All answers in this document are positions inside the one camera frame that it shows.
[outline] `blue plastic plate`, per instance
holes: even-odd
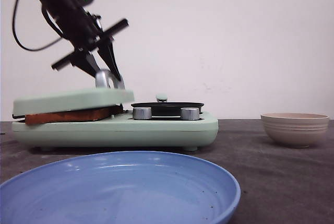
[[[227,223],[240,187],[227,170],[155,151],[88,155],[0,187],[3,224]]]

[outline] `dark gray tabletop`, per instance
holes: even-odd
[[[1,123],[1,181],[40,165],[120,150],[159,150],[212,161],[239,181],[242,195],[230,223],[334,223],[334,121],[327,140],[306,149],[275,145],[260,120],[220,120],[215,142],[196,152],[179,148],[57,148],[18,143]]]

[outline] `black frying pan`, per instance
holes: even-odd
[[[181,108],[198,108],[201,113],[203,103],[196,102],[145,102],[131,104],[134,108],[150,107],[152,116],[180,116]]]

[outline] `ceramic bowl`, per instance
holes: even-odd
[[[308,147],[326,138],[329,117],[309,113],[266,113],[261,119],[268,136],[292,147]]]

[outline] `mint green toy stove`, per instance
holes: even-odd
[[[109,87],[109,73],[99,72],[97,87],[15,100],[13,117],[103,108],[134,101],[132,91],[114,81]],[[183,147],[194,151],[211,144],[218,132],[218,121],[202,112],[201,103],[158,102],[133,104],[105,119],[90,122],[54,122],[28,125],[13,122],[15,138],[35,147]]]

